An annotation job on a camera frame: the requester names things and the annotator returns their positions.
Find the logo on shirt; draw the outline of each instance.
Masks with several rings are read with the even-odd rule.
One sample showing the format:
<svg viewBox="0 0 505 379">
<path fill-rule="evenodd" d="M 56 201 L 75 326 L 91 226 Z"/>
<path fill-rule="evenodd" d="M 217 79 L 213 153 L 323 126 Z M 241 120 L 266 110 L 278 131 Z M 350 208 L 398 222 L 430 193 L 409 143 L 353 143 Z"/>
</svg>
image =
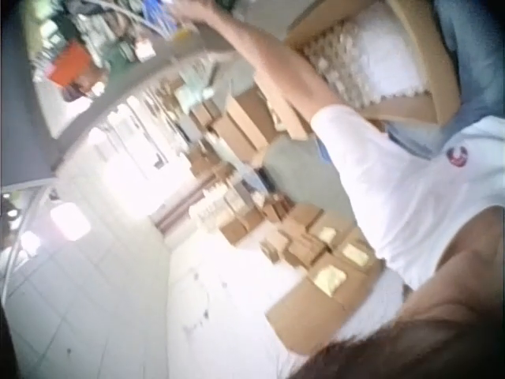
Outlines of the logo on shirt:
<svg viewBox="0 0 505 379">
<path fill-rule="evenodd" d="M 447 150 L 447 158 L 453 166 L 464 167 L 468 161 L 468 150 L 464 146 Z"/>
</svg>

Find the hand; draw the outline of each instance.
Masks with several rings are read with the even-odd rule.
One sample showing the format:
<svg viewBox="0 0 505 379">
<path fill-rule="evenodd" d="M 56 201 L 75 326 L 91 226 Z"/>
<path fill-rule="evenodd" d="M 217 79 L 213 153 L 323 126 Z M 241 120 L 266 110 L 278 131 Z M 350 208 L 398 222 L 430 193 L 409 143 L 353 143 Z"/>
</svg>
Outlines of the hand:
<svg viewBox="0 0 505 379">
<path fill-rule="evenodd" d="M 174 0 L 166 7 L 180 21 L 209 22 L 218 12 L 215 0 Z"/>
</svg>

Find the white tiled wall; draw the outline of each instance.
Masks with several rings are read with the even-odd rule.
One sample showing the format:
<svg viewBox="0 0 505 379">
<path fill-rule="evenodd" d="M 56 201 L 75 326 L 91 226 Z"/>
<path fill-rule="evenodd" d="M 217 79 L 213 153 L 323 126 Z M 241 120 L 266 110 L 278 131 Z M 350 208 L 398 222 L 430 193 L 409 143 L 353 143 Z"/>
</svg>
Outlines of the white tiled wall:
<svg viewBox="0 0 505 379">
<path fill-rule="evenodd" d="M 9 283 L 6 312 L 26 378 L 167 378 L 170 252 L 149 220 L 116 204 L 102 169 L 83 147 L 57 184 L 92 231 L 67 242 L 44 205 L 30 226 L 42 246 Z"/>
</svg>

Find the white floor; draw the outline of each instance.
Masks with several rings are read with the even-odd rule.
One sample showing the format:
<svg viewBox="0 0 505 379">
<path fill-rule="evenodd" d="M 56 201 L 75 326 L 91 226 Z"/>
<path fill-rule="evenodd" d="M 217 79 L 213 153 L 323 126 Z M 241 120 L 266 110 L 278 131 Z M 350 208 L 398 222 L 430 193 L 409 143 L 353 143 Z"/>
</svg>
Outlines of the white floor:
<svg viewBox="0 0 505 379">
<path fill-rule="evenodd" d="M 264 314 L 302 277 L 273 265 L 258 242 L 265 222 L 238 248 L 220 234 L 198 231 L 172 256 L 168 359 L 174 379 L 277 379 L 302 357 L 289 353 Z M 386 271 L 368 301 L 335 338 L 367 334 L 389 321 L 402 302 L 402 281 Z"/>
</svg>

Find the orange container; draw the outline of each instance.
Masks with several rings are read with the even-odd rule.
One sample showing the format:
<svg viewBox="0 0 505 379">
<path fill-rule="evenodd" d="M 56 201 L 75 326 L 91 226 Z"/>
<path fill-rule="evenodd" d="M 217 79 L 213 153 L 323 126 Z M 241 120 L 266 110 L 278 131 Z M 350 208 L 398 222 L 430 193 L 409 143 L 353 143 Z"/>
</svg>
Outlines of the orange container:
<svg viewBox="0 0 505 379">
<path fill-rule="evenodd" d="M 91 62 L 92 57 L 86 47 L 73 40 L 56 58 L 53 69 L 47 77 L 65 87 L 86 72 Z"/>
</svg>

